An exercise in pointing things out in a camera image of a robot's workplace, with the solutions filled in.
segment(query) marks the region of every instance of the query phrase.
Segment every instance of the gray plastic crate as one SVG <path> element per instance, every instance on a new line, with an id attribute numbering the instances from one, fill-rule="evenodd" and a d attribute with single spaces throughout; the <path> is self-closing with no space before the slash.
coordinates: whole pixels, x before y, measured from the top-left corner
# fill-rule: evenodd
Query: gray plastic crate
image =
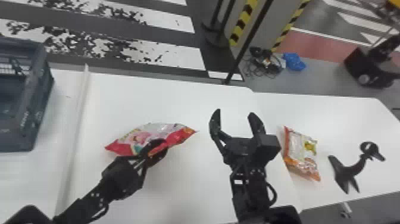
<path id="1" fill-rule="evenodd" d="M 0 38 L 0 152 L 33 149 L 53 83 L 41 43 Z"/>

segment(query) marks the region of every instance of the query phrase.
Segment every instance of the red floor area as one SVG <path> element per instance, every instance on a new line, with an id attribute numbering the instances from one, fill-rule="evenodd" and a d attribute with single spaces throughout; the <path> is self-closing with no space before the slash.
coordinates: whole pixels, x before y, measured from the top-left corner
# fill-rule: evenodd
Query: red floor area
<path id="1" fill-rule="evenodd" d="M 278 52 L 295 52 L 305 58 L 341 63 L 356 47 L 354 43 L 292 30 L 287 34 Z M 400 52 L 394 52 L 392 56 L 394 63 L 400 66 Z"/>

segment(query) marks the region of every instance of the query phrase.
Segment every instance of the hazard stripe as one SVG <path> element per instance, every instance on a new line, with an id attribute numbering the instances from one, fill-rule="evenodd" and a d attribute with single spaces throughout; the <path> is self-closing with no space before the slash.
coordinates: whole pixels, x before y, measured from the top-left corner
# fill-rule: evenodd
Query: hazard stripe
<path id="1" fill-rule="evenodd" d="M 308 5 L 308 3 L 310 2 L 310 0 L 303 0 L 299 6 L 299 8 L 295 11 L 295 13 L 293 14 L 292 18 L 290 19 L 289 23 L 285 26 L 285 28 L 283 28 L 282 33 L 280 34 L 280 36 L 278 37 L 278 39 L 276 39 L 271 51 L 272 52 L 276 52 L 276 50 L 278 49 L 280 43 L 282 43 L 282 41 L 285 39 L 286 35 L 289 33 L 290 28 L 292 28 L 292 26 L 295 24 L 296 20 L 299 18 L 299 16 L 303 13 L 304 8 Z"/>
<path id="2" fill-rule="evenodd" d="M 238 44 L 246 25 L 251 20 L 251 14 L 254 12 L 257 4 L 258 0 L 247 0 L 245 6 L 243 7 L 242 13 L 237 20 L 236 26 L 233 28 L 232 34 L 230 35 L 229 44 L 231 46 L 236 46 Z"/>

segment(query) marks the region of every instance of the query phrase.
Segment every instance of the plastic packaging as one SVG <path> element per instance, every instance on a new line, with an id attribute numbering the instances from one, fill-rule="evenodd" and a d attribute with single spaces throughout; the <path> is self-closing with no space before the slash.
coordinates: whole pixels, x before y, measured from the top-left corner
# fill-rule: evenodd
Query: plastic packaging
<path id="1" fill-rule="evenodd" d="M 286 60 L 286 65 L 293 71 L 301 71 L 306 68 L 296 53 L 284 53 L 282 58 Z"/>
<path id="2" fill-rule="evenodd" d="M 148 123 L 133 129 L 122 138 L 116 139 L 105 149 L 119 155 L 137 155 L 151 140 L 165 139 L 165 142 L 148 153 L 149 156 L 152 156 L 166 148 L 181 144 L 194 133 L 193 129 L 178 123 Z"/>
<path id="3" fill-rule="evenodd" d="M 321 181 L 315 157 L 317 141 L 285 127 L 285 150 L 283 160 L 287 168 L 305 178 Z"/>

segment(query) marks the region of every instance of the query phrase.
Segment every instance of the black robotic gripper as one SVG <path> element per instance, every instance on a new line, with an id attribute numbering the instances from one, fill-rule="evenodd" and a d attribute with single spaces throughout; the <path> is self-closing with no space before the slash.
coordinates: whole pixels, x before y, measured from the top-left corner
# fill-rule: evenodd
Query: black robotic gripper
<path id="1" fill-rule="evenodd" d="M 231 137 L 221 130 L 220 113 L 217 109 L 211 116 L 210 135 L 224 163 L 232 169 L 230 184 L 237 219 L 241 222 L 262 216 L 277 199 L 276 191 L 265 180 L 265 166 L 279 153 L 279 141 L 275 135 L 265 134 L 263 122 L 254 113 L 248 116 L 253 137 Z"/>

